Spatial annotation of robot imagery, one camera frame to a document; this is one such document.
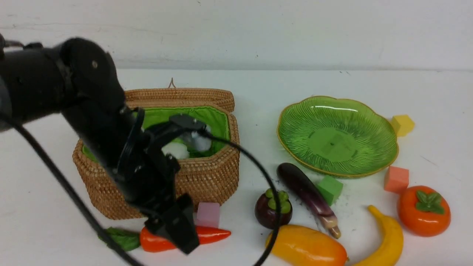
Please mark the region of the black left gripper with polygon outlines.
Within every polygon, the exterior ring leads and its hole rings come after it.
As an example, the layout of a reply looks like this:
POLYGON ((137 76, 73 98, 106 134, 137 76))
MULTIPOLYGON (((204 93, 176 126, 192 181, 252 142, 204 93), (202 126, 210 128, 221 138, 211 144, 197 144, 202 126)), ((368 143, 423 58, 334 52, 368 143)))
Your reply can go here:
POLYGON ((144 109, 135 108, 135 112, 135 123, 117 163, 117 183, 126 192, 133 192, 133 199, 127 202, 147 217, 148 231, 188 255, 200 245, 193 218, 194 204, 187 193, 176 198, 175 176, 181 167, 176 158, 165 155, 161 149, 181 138, 195 149, 206 150, 207 143, 199 140, 199 133, 206 133, 207 125, 179 113, 149 132, 142 128, 144 109))

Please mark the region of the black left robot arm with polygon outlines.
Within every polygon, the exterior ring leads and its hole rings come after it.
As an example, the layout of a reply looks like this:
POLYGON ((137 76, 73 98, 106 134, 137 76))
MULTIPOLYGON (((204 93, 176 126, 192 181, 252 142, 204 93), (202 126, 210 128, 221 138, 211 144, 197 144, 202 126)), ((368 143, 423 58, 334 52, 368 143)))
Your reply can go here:
POLYGON ((186 113, 142 128, 144 110, 127 106, 111 55, 72 38, 52 48, 32 43, 1 52, 1 131, 61 113, 93 153, 127 204, 147 217, 147 230, 189 254, 200 242, 191 197, 176 197, 178 161, 162 148, 188 143, 206 124, 186 113))

